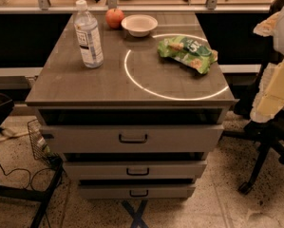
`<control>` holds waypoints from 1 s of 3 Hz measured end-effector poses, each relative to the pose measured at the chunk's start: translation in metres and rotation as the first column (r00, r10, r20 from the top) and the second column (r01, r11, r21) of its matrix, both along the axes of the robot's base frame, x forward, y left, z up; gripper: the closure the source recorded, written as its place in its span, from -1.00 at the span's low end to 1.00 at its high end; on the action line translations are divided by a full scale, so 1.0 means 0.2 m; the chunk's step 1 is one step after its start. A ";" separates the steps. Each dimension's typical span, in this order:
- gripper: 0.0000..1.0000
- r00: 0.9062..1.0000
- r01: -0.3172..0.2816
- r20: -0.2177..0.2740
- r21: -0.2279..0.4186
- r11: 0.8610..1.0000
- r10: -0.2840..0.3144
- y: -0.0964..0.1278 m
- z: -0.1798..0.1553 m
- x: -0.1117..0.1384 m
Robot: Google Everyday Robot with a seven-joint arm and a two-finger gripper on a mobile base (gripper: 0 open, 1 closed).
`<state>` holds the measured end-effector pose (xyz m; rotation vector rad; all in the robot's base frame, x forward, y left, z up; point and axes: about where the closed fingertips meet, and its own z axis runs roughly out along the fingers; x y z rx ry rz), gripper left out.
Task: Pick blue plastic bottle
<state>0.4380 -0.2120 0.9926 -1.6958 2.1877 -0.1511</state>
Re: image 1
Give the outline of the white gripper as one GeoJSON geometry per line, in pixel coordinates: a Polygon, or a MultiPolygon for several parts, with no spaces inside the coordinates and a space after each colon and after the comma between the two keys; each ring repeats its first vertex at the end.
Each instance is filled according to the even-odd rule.
{"type": "MultiPolygon", "coordinates": [[[[278,15],[276,12],[257,24],[253,33],[263,37],[273,36],[278,15]]],[[[258,88],[250,117],[256,123],[266,123],[284,107],[284,60],[277,65],[267,65],[258,88]]]]}

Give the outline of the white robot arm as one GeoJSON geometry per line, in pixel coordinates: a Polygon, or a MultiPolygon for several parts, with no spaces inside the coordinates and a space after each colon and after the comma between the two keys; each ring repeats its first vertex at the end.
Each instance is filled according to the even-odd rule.
{"type": "MultiPolygon", "coordinates": [[[[254,33],[272,36],[274,50],[284,55],[284,7],[257,24],[254,33]]],[[[250,117],[256,123],[266,123],[284,107],[284,59],[277,65],[267,65],[258,88],[250,117]]]]}

